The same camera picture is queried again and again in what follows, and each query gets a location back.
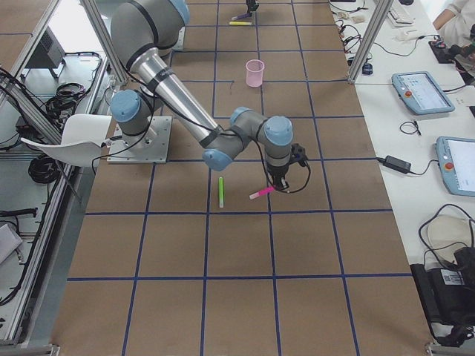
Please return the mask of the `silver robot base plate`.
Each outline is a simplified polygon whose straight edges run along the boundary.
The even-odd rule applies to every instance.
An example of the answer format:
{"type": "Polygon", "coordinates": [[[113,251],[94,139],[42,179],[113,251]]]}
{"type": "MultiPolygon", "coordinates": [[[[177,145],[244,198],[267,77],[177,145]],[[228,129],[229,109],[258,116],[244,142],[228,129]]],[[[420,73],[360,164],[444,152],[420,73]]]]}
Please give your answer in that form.
{"type": "Polygon", "coordinates": [[[141,136],[124,136],[116,124],[116,132],[122,138],[111,143],[107,161],[111,164],[165,164],[172,120],[171,116],[154,116],[145,138],[136,145],[141,136]]]}

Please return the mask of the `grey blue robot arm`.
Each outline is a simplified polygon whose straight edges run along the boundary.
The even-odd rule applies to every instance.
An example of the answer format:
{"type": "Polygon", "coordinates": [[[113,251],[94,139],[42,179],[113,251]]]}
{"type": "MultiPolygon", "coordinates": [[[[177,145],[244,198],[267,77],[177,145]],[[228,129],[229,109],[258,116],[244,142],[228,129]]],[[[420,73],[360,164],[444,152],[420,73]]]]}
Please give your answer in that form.
{"type": "Polygon", "coordinates": [[[266,118],[245,107],[230,117],[223,129],[161,59],[160,53],[177,43],[180,30],[189,22],[185,1],[127,1],[114,12],[111,41],[125,69],[137,76],[145,92],[158,96],[176,113],[180,122],[203,148],[202,158],[214,171],[222,171],[251,142],[264,146],[266,170],[279,191],[292,156],[293,128],[285,116],[266,118]]]}

